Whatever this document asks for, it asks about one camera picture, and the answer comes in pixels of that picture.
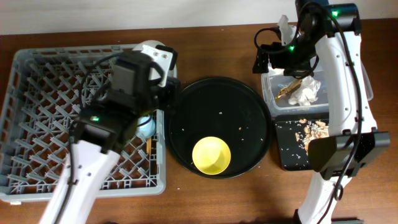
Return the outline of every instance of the wooden tabletop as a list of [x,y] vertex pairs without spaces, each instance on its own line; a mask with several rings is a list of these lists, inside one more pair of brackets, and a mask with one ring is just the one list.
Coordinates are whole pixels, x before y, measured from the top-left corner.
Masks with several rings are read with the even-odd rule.
[[[19,49],[135,44],[159,40],[179,52],[178,78],[183,86],[203,77],[231,77],[261,95],[261,76],[252,74],[256,55],[253,37],[271,25],[186,29],[121,30],[0,37],[0,99],[4,98],[14,53]],[[360,170],[349,185],[334,218],[358,217],[367,223],[398,220],[398,19],[363,21],[362,61],[372,84],[370,106],[381,131],[389,131],[390,148]],[[272,34],[259,41],[276,40]],[[192,174],[167,152],[167,187],[150,197],[95,201],[87,223],[239,223],[269,222],[292,217],[307,194],[312,171],[280,168],[276,142],[261,163],[228,180]],[[45,202],[12,206],[0,202],[0,223],[37,223]]]

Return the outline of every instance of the round black tray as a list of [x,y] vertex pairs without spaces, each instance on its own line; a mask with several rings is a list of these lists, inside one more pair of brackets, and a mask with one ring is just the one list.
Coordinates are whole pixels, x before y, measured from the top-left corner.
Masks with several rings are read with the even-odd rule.
[[[206,78],[186,87],[174,114],[168,115],[166,138],[171,153],[190,171],[222,179],[252,169],[271,144],[271,115],[263,99],[242,82]],[[194,145],[214,136],[231,150],[228,168],[218,175],[200,172],[192,161]]]

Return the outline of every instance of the lattice crate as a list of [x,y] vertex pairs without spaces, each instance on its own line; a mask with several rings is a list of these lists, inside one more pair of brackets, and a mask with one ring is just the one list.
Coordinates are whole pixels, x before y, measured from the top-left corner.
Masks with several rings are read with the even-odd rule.
[[[78,88],[95,61],[135,45],[26,49],[14,56],[0,117],[0,199],[48,200],[67,155],[68,127],[80,112]],[[83,91],[89,103],[99,86],[111,82],[115,59],[93,70]],[[104,180],[98,197],[160,194],[165,189],[163,111],[154,119],[152,152],[133,137]]]

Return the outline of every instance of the transparent bin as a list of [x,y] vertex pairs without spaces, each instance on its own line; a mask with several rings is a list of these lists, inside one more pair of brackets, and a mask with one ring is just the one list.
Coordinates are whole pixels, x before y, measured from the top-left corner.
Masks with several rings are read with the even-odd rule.
[[[0,117],[0,199],[21,203],[48,200],[68,153],[68,127],[80,111],[78,87],[97,60],[136,45],[25,49],[12,63]],[[115,58],[87,79],[83,101],[112,80]],[[154,112],[157,130],[152,152],[146,139],[126,143],[118,164],[104,180],[98,198],[161,194],[166,185],[164,113]]]
[[[366,94],[368,100],[373,98],[373,91],[369,82],[368,74],[362,64],[364,82],[366,85]],[[278,92],[281,88],[292,83],[295,78],[286,77],[283,75],[283,69],[273,69],[269,65],[269,73],[263,73],[261,75],[262,94],[264,101],[267,103],[272,118],[276,118],[279,115],[294,115],[294,114],[315,114],[315,113],[327,113],[329,112],[328,104],[328,93],[325,80],[325,72],[321,65],[318,65],[314,71],[313,78],[321,82],[321,87],[318,90],[318,100],[313,102],[310,106],[290,105],[288,100],[290,94],[275,100]]]

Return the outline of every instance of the clear plastic container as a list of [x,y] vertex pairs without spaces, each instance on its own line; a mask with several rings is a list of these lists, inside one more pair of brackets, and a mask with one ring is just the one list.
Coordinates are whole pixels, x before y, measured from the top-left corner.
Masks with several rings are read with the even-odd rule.
[[[372,88],[369,82],[368,74],[362,64],[364,82],[366,85],[366,94],[368,96],[368,100],[373,98]],[[321,82],[321,87],[318,90],[317,97],[318,100],[313,102],[310,106],[300,106],[300,105],[290,105],[288,100],[290,98],[290,94],[288,93],[286,96],[275,100],[275,97],[278,95],[278,92],[281,88],[292,83],[295,78],[284,76],[283,69],[272,69],[271,65],[269,65],[269,73],[264,73],[261,76],[261,84],[262,84],[262,94],[265,102],[269,108],[272,118],[275,118],[279,115],[294,115],[294,114],[315,114],[315,113],[327,113],[329,112],[329,103],[328,103],[328,93],[326,87],[326,79],[325,73],[322,69],[321,65],[318,65],[314,71],[313,78],[317,81]]]

